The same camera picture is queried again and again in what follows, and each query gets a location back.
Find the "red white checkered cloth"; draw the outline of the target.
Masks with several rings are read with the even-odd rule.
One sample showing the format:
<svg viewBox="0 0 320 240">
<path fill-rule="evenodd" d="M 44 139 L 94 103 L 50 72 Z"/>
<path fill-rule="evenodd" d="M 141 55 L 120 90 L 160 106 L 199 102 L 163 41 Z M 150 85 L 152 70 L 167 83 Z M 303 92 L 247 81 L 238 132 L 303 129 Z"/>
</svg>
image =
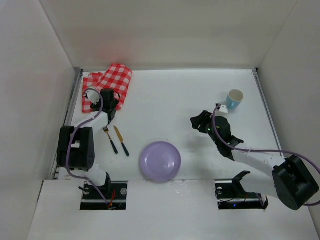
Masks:
<svg viewBox="0 0 320 240">
<path fill-rule="evenodd" d="M 105 72 L 92 72 L 83 79 L 82 91 L 93 86 L 97 90 L 113 89 L 115 99 L 119 100 L 116 110 L 121 110 L 125 103 L 133 71 L 121 63 L 113 63 Z"/>
</svg>

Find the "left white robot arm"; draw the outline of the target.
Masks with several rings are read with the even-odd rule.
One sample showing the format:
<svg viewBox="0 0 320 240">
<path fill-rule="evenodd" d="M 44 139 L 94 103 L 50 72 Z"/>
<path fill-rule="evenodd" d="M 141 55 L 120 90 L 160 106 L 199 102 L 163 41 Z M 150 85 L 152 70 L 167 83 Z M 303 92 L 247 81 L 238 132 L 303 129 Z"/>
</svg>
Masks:
<svg viewBox="0 0 320 240">
<path fill-rule="evenodd" d="M 75 125 L 63 126 L 59 132 L 57 166 L 66 169 L 72 178 L 85 180 L 96 187 L 104 186 L 108 175 L 95 163 L 94 137 L 115 117 L 119 103 L 115 94 L 110 88 L 86 89 L 83 95 L 92 112 Z"/>
</svg>

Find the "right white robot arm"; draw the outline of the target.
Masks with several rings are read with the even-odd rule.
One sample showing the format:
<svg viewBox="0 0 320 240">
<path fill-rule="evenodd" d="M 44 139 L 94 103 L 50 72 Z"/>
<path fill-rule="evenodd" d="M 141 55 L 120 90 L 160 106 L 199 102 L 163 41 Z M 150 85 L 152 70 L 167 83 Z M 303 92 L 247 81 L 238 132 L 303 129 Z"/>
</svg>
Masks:
<svg viewBox="0 0 320 240">
<path fill-rule="evenodd" d="M 244 141 L 232 135 L 231 126 L 223 116 L 213 116 L 203 111 L 190 119 L 192 128 L 208 134 L 215 143 L 218 152 L 225 158 L 250 166 L 269 177 L 269 180 L 248 182 L 242 171 L 232 179 L 236 191 L 243 194 L 244 186 L 256 187 L 278 198 L 286 207 L 297 211 L 307 206 L 308 201 L 320 187 L 307 169 L 302 155 L 289 153 L 289 157 L 275 156 L 275 150 L 252 150 L 245 148 Z"/>
</svg>

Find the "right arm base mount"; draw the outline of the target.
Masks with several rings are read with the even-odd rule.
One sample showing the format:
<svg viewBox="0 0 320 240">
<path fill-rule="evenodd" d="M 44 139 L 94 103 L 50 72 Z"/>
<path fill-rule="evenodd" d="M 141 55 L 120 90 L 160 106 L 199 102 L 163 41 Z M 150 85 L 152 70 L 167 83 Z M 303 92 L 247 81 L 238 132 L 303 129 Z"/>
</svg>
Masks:
<svg viewBox="0 0 320 240">
<path fill-rule="evenodd" d="M 242 171 L 232 179 L 215 182 L 215 197 L 219 210 L 263 210 L 269 206 L 269 200 L 256 192 L 246 192 L 241 185 L 250 171 Z"/>
</svg>

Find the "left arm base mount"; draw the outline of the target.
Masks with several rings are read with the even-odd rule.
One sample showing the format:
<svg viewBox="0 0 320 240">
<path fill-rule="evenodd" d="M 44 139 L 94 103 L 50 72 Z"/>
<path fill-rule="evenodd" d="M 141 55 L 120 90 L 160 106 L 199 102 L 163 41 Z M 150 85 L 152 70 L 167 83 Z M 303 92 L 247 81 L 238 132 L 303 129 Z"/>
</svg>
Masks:
<svg viewBox="0 0 320 240">
<path fill-rule="evenodd" d="M 79 189 L 82 191 L 80 210 L 82 211 L 124 211 L 127 208 L 127 181 L 111 181 L 107 174 L 105 184 L 97 189 L 85 181 Z"/>
</svg>

